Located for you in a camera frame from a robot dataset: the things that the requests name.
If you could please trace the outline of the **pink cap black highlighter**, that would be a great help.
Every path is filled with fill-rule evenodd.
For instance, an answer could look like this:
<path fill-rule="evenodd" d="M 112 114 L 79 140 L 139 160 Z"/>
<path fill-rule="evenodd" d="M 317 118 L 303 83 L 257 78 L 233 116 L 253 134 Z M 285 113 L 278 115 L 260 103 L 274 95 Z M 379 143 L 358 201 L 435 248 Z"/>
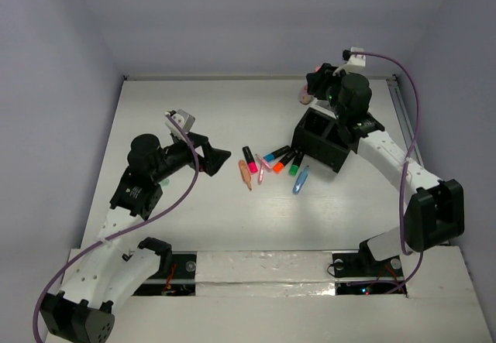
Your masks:
<path fill-rule="evenodd" d="M 249 146 L 244 146 L 242 148 L 242 151 L 243 151 L 243 155 L 244 155 L 244 158 L 245 158 L 245 161 L 246 161 L 246 164 L 248 166 L 249 171 L 251 173 L 257 173 L 258 167 L 257 167 L 257 164 L 255 162 L 255 159 L 253 157 L 253 154 L 252 154 Z"/>

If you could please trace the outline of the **blue cap black highlighter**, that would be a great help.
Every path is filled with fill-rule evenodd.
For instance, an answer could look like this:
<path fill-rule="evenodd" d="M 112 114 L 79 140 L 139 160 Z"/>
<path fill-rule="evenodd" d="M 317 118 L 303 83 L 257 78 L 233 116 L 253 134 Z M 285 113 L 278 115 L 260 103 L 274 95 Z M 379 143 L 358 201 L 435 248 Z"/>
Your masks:
<path fill-rule="evenodd" d="M 279 157 L 282 157 L 283 155 L 285 155 L 286 153 L 288 153 L 290 150 L 291 150 L 291 147 L 290 146 L 282 146 L 281 148 L 276 149 L 276 150 L 274 150 L 271 153 L 268 153 L 263 158 L 268 163 L 270 163 L 270 162 L 274 161 L 275 159 L 277 159 Z"/>

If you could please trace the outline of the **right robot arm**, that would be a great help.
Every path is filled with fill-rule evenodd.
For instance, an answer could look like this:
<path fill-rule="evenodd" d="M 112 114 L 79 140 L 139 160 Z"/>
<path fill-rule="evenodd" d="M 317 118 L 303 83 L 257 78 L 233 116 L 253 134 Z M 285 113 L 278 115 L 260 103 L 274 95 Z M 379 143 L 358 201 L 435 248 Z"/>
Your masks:
<path fill-rule="evenodd" d="M 372 98 L 365 76 L 329 63 L 307 74 L 307 92 L 327 101 L 339 139 L 370 163 L 399 193 L 399 225 L 365 240 L 358 269 L 374 275 L 385 259 L 421 253 L 464 232 L 464 193 L 456 180 L 442 180 L 410 158 L 369 112 Z"/>

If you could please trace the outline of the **orange cap black highlighter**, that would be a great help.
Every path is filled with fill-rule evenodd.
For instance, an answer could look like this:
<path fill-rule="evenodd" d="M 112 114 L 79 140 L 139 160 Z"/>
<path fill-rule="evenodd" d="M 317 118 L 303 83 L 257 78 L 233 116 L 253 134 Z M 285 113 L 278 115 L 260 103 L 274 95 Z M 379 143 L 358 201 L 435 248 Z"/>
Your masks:
<path fill-rule="evenodd" d="M 280 173 L 296 156 L 297 150 L 290 149 L 272 168 L 275 173 Z"/>

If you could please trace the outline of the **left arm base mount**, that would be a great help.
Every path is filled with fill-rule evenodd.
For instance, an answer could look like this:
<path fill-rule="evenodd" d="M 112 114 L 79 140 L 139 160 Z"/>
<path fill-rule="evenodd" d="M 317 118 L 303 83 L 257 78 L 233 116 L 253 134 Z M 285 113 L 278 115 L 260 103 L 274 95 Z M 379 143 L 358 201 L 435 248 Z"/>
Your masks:
<path fill-rule="evenodd" d="M 168 271 L 147 279 L 134 292 L 137 297 L 190 297 L 196 290 L 197 253 L 175 252 Z"/>

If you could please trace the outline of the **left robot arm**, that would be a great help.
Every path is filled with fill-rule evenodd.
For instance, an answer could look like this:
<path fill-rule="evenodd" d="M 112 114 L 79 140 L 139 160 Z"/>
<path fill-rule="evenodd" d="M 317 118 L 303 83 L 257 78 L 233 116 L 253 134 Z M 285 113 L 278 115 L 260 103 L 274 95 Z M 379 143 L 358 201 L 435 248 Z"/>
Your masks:
<path fill-rule="evenodd" d="M 161 184 L 170 175 L 190 166 L 195 176 L 213 176 L 231 156 L 193 132 L 172 139 L 165 147 L 153 134 L 131 142 L 128 166 L 110 200 L 98 244 L 80 252 L 73 275 L 40 302 L 51 334 L 69 342 L 107 341 L 116 312 L 142 283 L 172 273 L 171 245 L 158 238 L 134 238 L 132 232 L 151 221 L 163 193 Z"/>

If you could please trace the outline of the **green cap black highlighter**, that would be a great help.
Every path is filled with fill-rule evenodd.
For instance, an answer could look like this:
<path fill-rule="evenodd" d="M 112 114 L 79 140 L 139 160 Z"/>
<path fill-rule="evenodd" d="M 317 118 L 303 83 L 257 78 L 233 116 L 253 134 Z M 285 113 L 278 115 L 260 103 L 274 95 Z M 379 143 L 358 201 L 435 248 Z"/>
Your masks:
<path fill-rule="evenodd" d="M 305 154 L 303 151 L 298 151 L 294 160 L 292 161 L 290 170 L 288 171 L 288 174 L 291 176 L 295 176 L 297 172 L 299 171 L 299 168 L 301 166 L 302 160 L 304 158 Z"/>

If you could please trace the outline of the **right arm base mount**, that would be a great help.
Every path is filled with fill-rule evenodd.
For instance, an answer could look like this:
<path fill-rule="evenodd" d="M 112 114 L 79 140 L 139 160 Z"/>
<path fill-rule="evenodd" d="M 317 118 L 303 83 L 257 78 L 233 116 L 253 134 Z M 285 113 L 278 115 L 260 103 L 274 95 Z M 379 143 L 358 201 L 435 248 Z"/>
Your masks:
<path fill-rule="evenodd" d="M 326 272 L 334 279 L 338 296 L 406 294 L 401 260 L 398 256 L 379 262 L 366 262 L 358 252 L 337 252 Z"/>

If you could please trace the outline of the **pink cylindrical eraser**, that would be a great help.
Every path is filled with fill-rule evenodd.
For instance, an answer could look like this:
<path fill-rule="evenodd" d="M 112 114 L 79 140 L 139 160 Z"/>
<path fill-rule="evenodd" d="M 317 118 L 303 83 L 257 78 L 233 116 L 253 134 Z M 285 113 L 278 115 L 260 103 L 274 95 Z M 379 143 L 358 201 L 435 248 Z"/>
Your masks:
<path fill-rule="evenodd" d="M 308 87 L 304 86 L 298 93 L 298 101 L 302 105 L 309 105 L 314 99 L 313 95 L 308 93 Z"/>

